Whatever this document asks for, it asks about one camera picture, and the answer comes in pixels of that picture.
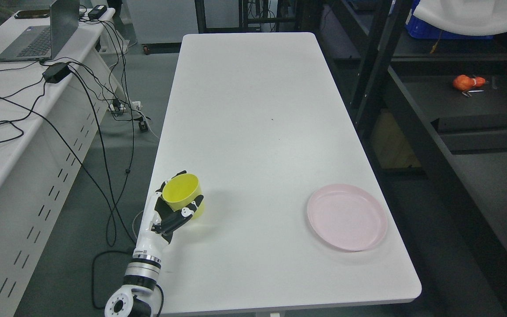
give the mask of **desk side panel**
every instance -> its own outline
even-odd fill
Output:
[[[106,78],[107,67],[99,59],[92,52],[85,63]],[[98,92],[93,79],[82,74]],[[101,120],[107,103],[93,97],[93,104]],[[70,81],[47,118],[83,160],[97,124],[77,80]],[[0,316],[14,314],[79,168],[74,155],[44,122],[0,188]]]

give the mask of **robotic arm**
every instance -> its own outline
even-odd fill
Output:
[[[167,182],[148,198],[132,260],[126,268],[123,285],[107,301],[106,317],[159,316],[163,306],[163,291],[158,286],[163,249],[171,242],[173,231],[189,221],[203,201],[203,195],[199,195],[162,219],[159,208],[165,204],[162,191]]]

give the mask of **black shelf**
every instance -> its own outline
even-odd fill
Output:
[[[456,134],[448,138],[447,133],[437,132],[432,124],[432,109],[437,107],[439,111],[443,102],[477,109],[483,105],[507,109],[507,33],[493,40],[440,40],[430,54],[437,40],[412,38],[400,26],[411,2],[397,1],[393,14],[380,26],[382,35],[371,26],[374,18],[384,14],[384,8],[371,14],[355,12],[345,0],[331,4],[332,14],[362,61],[369,56],[374,58],[371,68],[365,68],[363,63],[359,66],[352,80],[355,86],[350,90],[351,101],[356,102],[346,103],[346,108],[364,144],[380,108],[392,112],[507,313],[507,148],[456,151]],[[361,70],[368,72],[368,80],[358,80],[364,75],[359,74]],[[452,79],[459,74],[495,78],[497,88],[487,84],[488,91],[479,92],[483,95],[467,99],[451,87]],[[494,128],[460,133],[482,139],[493,138],[502,130],[507,132],[507,128]]]

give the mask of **white desk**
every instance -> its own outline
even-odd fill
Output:
[[[206,208],[165,251],[162,314],[400,303],[420,294],[312,34],[185,36],[149,194],[181,170],[198,175]],[[306,203],[331,183],[365,189],[387,211],[377,247],[338,251],[312,232]]]
[[[109,9],[102,19],[114,14]],[[0,26],[0,52],[27,26],[48,25],[48,18],[16,20],[10,18]],[[57,59],[68,56],[93,69],[101,82],[108,82],[109,68],[97,54],[95,43],[103,26],[80,23]],[[0,70],[18,68],[29,62],[0,63]],[[38,64],[24,70],[0,72],[0,96],[38,81],[46,67]],[[82,77],[96,92],[95,81],[85,70]],[[113,78],[112,90],[124,97]],[[42,93],[42,83],[10,98],[25,107]],[[106,102],[93,97],[97,120],[105,114]],[[95,117],[87,96],[72,75],[58,84],[47,84],[46,95],[34,107],[47,117],[83,160],[97,131]],[[27,112],[0,101],[0,120],[20,118]],[[32,114],[16,123],[25,134],[0,144],[0,316],[12,316],[36,267],[52,227],[80,168],[74,156],[40,117]],[[9,126],[0,127],[0,139],[15,135]]]

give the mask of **phone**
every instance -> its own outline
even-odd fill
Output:
[[[21,10],[15,14],[15,18],[48,18],[50,9]]]

